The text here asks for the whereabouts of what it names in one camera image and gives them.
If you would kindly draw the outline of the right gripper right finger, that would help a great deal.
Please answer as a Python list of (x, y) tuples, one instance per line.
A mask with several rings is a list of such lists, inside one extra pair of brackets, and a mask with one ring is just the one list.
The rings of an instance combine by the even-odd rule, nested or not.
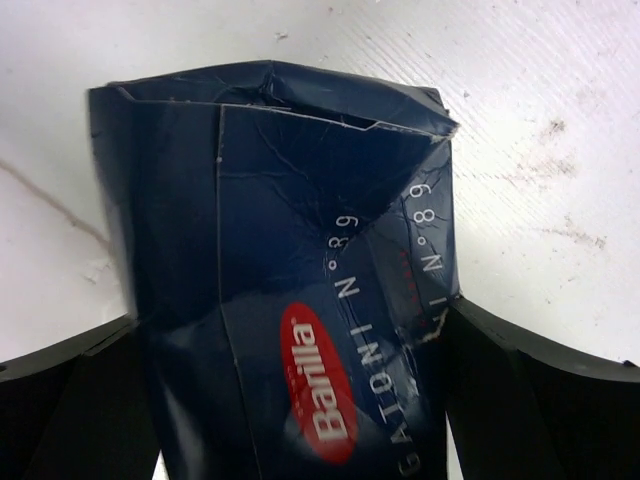
[(466, 479), (636, 479), (639, 368), (455, 300), (446, 410)]

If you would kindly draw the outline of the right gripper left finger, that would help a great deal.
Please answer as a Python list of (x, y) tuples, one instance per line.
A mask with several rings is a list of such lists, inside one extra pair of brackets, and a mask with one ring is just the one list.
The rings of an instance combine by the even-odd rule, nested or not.
[(1, 365), (4, 479), (150, 479), (160, 449), (120, 317)]

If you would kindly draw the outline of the blue pasta box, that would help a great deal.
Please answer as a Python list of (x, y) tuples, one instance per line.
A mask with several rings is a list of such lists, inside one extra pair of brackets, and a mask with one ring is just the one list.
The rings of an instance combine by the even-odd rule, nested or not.
[(87, 93), (173, 479), (443, 479), (438, 90), (264, 60)]

